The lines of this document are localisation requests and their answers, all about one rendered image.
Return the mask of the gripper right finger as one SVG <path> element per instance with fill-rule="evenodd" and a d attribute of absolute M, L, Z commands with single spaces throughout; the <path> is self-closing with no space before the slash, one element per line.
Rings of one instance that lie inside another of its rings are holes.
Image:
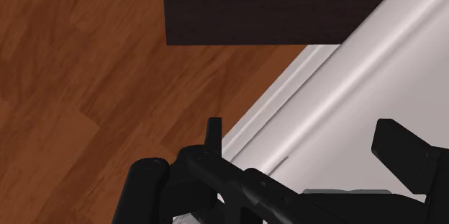
<path fill-rule="evenodd" d="M 395 120 L 381 118 L 371 152 L 412 194 L 426 196 L 425 224 L 449 224 L 449 149 L 432 146 Z"/>

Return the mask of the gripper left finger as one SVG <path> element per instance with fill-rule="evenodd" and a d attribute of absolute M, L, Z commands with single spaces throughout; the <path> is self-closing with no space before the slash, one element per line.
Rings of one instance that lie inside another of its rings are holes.
<path fill-rule="evenodd" d="M 134 162 L 112 224 L 171 224 L 186 213 L 203 224 L 345 224 L 259 170 L 231 164 L 221 143 L 222 120 L 210 117 L 204 144 L 182 148 L 174 163 Z"/>

